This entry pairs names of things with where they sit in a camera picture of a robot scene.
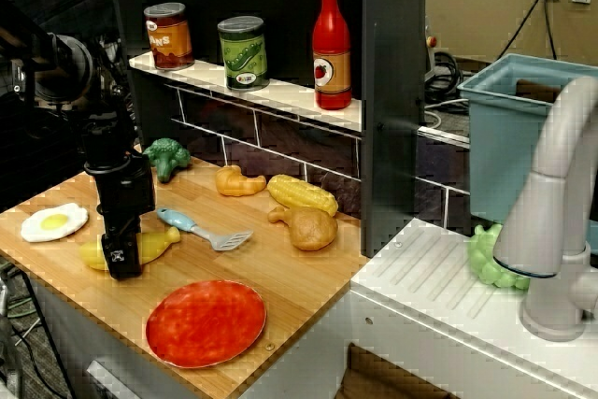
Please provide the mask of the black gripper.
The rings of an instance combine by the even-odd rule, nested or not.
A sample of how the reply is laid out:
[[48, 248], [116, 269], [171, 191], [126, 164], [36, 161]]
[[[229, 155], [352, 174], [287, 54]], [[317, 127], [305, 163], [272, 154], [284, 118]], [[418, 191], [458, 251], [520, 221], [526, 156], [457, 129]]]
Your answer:
[[107, 162], [89, 160], [86, 173], [95, 180], [98, 213], [106, 233], [102, 251], [109, 274], [116, 280], [137, 278], [142, 273], [136, 233], [140, 216], [155, 208], [155, 192], [149, 158], [130, 150]]

